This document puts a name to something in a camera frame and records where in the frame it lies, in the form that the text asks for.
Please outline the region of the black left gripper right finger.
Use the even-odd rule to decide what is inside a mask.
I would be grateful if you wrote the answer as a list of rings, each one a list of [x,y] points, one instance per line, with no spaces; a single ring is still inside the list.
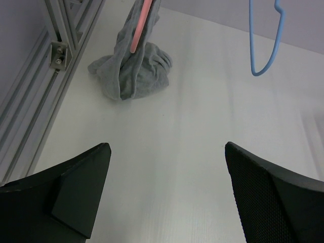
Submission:
[[[228,142],[225,159],[246,242],[323,242],[323,182]]]

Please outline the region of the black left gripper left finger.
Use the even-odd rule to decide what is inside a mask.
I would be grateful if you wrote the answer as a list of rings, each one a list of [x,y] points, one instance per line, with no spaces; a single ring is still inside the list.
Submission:
[[[1,242],[85,242],[92,235],[111,148],[1,186]]]

